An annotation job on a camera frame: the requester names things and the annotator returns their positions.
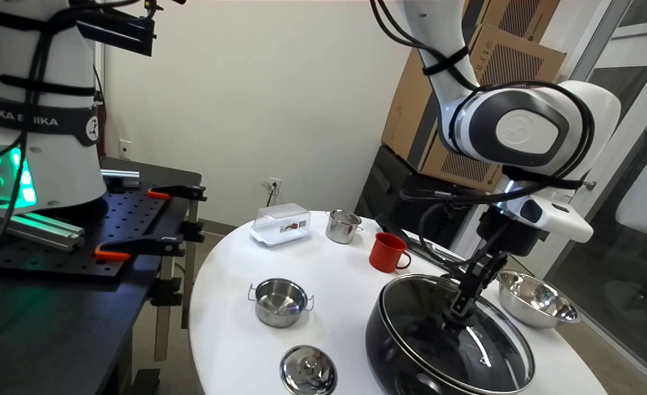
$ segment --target stainless steel bowl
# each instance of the stainless steel bowl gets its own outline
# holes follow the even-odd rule
[[[578,310],[552,285],[519,272],[500,272],[500,305],[519,323],[552,329],[578,323]]]
[[[247,297],[257,305],[257,318],[277,329],[293,326],[300,313],[313,306],[313,297],[289,279],[267,279],[257,286],[249,285]]]

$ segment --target floor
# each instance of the floor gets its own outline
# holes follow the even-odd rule
[[[216,235],[200,247],[198,261],[220,241]],[[147,305],[134,326],[134,369],[159,369],[159,395],[202,395],[196,374],[188,331],[179,329],[179,310],[171,311],[168,349],[164,359],[153,358],[158,310]],[[629,367],[596,331],[587,324],[558,329],[578,351],[610,395],[647,395],[647,378]]]

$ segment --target white table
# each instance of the white table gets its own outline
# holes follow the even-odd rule
[[[311,237],[262,247],[249,223],[221,239],[202,266],[190,300],[190,345],[205,395],[283,395],[278,364],[288,349],[313,345],[333,358],[336,395],[381,395],[367,359],[367,319],[380,289],[394,279],[368,266],[375,222],[363,218],[352,245],[325,237],[327,213],[311,215]],[[440,274],[414,256],[407,274]],[[249,283],[285,277],[316,296],[316,306],[291,329],[269,329],[247,300]],[[500,305],[496,283],[485,297]],[[528,395],[605,395],[598,380],[556,331],[518,324],[530,342],[537,372]]]

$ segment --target red cup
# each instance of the red cup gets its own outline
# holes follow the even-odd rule
[[[413,263],[407,254],[407,244],[392,232],[378,232],[373,249],[368,254],[368,263],[381,272],[405,270]]]

